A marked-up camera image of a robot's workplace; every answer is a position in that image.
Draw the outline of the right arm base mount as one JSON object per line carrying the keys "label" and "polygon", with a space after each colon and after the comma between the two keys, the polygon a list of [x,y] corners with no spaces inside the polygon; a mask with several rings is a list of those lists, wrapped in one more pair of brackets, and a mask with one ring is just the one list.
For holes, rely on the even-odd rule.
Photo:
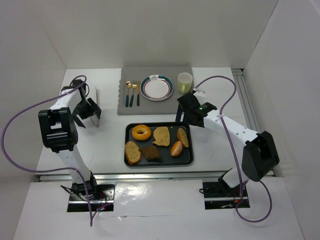
{"label": "right arm base mount", "polygon": [[238,203],[239,208],[250,208],[247,190],[240,196],[239,186],[223,192],[218,182],[203,182],[198,191],[204,197],[205,210],[235,209]]}

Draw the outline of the small seeded bread slice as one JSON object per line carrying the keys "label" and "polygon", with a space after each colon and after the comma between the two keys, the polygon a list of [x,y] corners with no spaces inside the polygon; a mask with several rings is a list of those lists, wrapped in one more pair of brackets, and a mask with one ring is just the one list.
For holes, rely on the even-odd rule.
{"label": "small seeded bread slice", "polygon": [[186,131],[183,128],[179,128],[177,131],[177,138],[182,143],[184,148],[189,148],[189,140]]}

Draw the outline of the metal food tongs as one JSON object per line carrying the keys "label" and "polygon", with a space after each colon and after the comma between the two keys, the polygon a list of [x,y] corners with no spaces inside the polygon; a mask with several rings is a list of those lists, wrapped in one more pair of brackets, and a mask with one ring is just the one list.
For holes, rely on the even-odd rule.
{"label": "metal food tongs", "polygon": [[94,111],[90,119],[92,120],[93,124],[98,128],[100,126],[101,109],[99,107],[99,91],[96,86],[92,90],[90,98],[93,101],[93,104],[91,104],[91,106],[93,107]]}

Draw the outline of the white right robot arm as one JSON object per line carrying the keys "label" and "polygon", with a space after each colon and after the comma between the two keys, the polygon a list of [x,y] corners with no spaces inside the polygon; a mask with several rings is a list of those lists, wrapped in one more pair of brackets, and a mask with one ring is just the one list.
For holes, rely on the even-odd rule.
{"label": "white right robot arm", "polygon": [[185,124],[210,129],[216,134],[230,140],[233,153],[235,148],[242,150],[242,161],[235,168],[225,172],[218,179],[215,191],[227,195],[235,188],[243,189],[249,180],[259,182],[280,162],[273,136],[264,131],[246,128],[209,102],[200,104],[197,97],[189,92],[178,101],[176,121]]}

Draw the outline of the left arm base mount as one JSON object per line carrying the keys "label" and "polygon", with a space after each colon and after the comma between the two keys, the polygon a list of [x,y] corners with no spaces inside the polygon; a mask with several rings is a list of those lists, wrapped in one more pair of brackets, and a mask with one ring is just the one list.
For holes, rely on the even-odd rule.
{"label": "left arm base mount", "polygon": [[[97,185],[97,193],[89,195],[92,212],[99,210],[100,212],[114,211],[115,183],[104,183]],[[61,185],[69,194],[68,213],[88,212],[88,202],[84,195],[76,195],[71,188]]]}

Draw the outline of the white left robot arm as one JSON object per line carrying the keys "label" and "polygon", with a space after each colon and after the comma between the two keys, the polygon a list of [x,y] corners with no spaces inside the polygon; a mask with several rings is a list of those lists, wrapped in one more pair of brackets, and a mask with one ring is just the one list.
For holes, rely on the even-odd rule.
{"label": "white left robot arm", "polygon": [[78,150],[77,127],[84,128],[82,120],[90,118],[98,128],[102,110],[92,98],[86,98],[86,87],[64,87],[62,97],[47,110],[38,113],[43,144],[62,160],[71,175],[70,192],[75,195],[97,193],[97,182]]}

